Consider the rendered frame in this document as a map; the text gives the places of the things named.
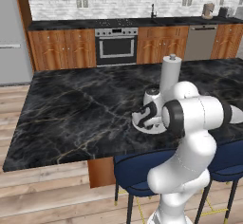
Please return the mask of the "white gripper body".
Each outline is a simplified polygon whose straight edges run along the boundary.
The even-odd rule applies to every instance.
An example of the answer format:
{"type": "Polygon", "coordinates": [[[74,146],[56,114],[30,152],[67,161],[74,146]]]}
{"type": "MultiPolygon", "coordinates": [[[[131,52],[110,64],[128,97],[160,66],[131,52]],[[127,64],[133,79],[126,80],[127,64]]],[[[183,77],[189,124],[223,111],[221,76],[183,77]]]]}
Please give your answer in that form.
{"type": "Polygon", "coordinates": [[[144,124],[154,118],[157,113],[158,110],[156,104],[148,103],[142,106],[138,111],[132,113],[132,121],[137,127],[143,128],[144,124]]]}

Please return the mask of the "white round plate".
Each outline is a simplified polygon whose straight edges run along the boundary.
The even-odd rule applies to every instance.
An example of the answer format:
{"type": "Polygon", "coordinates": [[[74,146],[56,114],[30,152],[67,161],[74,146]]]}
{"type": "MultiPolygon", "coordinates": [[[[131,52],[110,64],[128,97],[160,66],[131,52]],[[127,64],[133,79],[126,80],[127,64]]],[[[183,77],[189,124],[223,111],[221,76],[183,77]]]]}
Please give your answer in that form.
{"type": "Polygon", "coordinates": [[[162,123],[153,124],[150,128],[138,127],[137,125],[135,125],[134,122],[132,122],[132,124],[137,130],[141,131],[144,134],[157,135],[162,134],[166,131],[166,128],[162,123]]]}

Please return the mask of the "white paper towel roll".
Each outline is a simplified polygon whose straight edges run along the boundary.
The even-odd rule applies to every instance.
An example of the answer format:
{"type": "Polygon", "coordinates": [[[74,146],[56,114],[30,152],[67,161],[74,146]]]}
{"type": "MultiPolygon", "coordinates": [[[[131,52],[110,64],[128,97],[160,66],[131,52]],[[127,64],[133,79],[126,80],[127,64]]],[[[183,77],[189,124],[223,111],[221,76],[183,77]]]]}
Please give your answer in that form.
{"type": "Polygon", "coordinates": [[[178,82],[180,67],[181,59],[176,54],[163,57],[159,83],[159,91],[163,99],[165,99],[171,87],[178,82]]]}

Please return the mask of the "blue bar stool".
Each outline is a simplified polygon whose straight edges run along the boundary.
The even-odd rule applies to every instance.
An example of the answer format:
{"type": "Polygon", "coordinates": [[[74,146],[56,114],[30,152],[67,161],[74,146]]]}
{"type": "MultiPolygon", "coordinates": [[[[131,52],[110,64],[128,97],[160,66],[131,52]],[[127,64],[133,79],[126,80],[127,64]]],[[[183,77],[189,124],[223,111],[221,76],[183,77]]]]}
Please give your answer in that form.
{"type": "Polygon", "coordinates": [[[175,150],[158,150],[139,154],[115,156],[114,176],[116,179],[115,200],[118,200],[119,187],[129,194],[126,224],[131,223],[133,198],[154,196],[147,183],[147,175],[154,168],[175,154],[175,150]]]}
{"type": "Polygon", "coordinates": [[[228,224],[228,218],[234,201],[238,181],[243,178],[243,140],[234,141],[220,145],[216,149],[215,157],[210,163],[210,182],[204,188],[202,198],[197,210],[195,224],[202,217],[202,210],[209,194],[213,181],[232,182],[227,211],[224,217],[224,224],[228,224]]]}

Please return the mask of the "wooden island cabinet base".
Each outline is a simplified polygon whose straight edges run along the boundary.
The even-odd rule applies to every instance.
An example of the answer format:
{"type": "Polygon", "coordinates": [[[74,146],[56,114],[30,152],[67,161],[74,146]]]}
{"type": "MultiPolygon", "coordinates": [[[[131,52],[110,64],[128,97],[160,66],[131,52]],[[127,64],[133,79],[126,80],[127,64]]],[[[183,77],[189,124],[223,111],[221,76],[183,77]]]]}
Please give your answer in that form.
{"type": "Polygon", "coordinates": [[[89,185],[91,188],[112,185],[116,182],[114,176],[113,158],[90,159],[87,162],[89,185]]]}

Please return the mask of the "steel oven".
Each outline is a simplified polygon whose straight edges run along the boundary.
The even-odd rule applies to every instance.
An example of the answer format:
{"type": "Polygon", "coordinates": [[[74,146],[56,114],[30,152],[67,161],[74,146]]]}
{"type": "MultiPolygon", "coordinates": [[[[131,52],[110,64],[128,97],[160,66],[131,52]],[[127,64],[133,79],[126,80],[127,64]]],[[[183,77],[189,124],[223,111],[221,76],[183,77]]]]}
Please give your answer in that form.
{"type": "Polygon", "coordinates": [[[137,28],[96,28],[97,66],[130,65],[137,61],[137,28]]]}

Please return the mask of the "wooden lower cupboards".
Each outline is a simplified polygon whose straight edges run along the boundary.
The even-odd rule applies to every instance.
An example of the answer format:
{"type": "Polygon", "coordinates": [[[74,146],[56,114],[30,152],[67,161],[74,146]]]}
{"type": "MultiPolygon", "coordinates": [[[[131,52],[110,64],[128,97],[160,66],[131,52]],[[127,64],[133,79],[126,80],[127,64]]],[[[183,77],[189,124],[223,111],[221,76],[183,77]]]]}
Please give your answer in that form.
{"type": "Polygon", "coordinates": [[[37,30],[28,36],[37,70],[97,65],[93,29],[37,30]]]}
{"type": "Polygon", "coordinates": [[[137,64],[157,64],[172,53],[184,58],[188,26],[140,27],[137,42],[137,64]]]}
{"type": "Polygon", "coordinates": [[[211,53],[212,59],[234,58],[243,35],[243,24],[219,25],[211,53]]]}

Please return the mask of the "black hob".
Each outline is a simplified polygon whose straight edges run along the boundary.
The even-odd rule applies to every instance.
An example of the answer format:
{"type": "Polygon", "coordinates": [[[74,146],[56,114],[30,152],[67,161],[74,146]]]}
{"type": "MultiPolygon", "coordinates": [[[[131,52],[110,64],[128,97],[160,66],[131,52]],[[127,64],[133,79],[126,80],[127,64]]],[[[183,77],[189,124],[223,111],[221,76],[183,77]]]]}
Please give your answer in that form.
{"type": "Polygon", "coordinates": [[[100,19],[96,20],[95,24],[97,27],[108,28],[108,27],[132,27],[133,22],[129,19],[100,19]]]}

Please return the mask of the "steel dishwasher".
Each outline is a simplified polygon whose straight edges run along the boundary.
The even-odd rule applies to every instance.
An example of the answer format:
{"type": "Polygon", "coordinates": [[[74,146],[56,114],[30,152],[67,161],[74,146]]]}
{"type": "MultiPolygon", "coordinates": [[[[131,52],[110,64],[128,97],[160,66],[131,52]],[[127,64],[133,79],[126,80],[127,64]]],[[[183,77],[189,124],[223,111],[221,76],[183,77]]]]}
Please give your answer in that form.
{"type": "Polygon", "coordinates": [[[217,25],[189,26],[184,61],[208,60],[211,57],[217,25]]]}

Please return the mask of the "beige coffee machine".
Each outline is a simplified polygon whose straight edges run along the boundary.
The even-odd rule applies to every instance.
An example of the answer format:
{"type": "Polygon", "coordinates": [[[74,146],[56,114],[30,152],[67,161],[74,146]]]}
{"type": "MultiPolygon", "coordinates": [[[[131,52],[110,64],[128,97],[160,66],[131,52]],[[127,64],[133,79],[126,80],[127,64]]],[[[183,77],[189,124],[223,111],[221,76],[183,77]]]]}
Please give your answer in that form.
{"type": "Polygon", "coordinates": [[[213,18],[212,12],[214,11],[215,4],[214,3],[207,3],[203,6],[203,11],[201,17],[203,19],[210,20],[213,18]]]}

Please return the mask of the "dark toaster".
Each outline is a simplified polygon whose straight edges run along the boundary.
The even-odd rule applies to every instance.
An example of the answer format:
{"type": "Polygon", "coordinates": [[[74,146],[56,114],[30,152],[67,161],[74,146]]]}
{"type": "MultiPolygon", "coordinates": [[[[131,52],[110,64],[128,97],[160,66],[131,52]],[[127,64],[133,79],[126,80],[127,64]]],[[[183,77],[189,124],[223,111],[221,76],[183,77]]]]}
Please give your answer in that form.
{"type": "Polygon", "coordinates": [[[230,7],[221,7],[218,12],[219,17],[228,18],[232,15],[233,9],[230,7]]]}

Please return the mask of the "grey fridge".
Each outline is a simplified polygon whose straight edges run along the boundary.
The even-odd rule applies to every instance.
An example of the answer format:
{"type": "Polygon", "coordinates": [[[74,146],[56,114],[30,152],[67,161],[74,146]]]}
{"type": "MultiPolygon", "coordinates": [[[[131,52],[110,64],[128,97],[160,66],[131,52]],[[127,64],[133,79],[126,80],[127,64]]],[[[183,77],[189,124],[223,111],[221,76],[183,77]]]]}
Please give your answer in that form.
{"type": "Polygon", "coordinates": [[[30,83],[32,68],[17,0],[0,0],[0,85],[30,83]]]}

